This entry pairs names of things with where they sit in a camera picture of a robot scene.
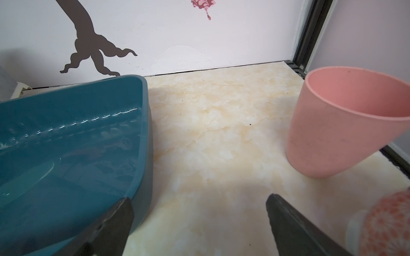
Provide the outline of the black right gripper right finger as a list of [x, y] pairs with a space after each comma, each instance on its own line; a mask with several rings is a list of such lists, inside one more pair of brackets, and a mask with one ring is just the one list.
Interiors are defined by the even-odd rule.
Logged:
[[268, 197], [266, 210], [280, 256], [351, 255], [280, 195]]

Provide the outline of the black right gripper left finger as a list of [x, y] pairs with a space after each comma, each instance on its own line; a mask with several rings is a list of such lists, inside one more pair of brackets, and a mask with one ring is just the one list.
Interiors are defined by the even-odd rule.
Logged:
[[121, 256], [133, 219], [131, 199], [122, 198], [55, 255]]

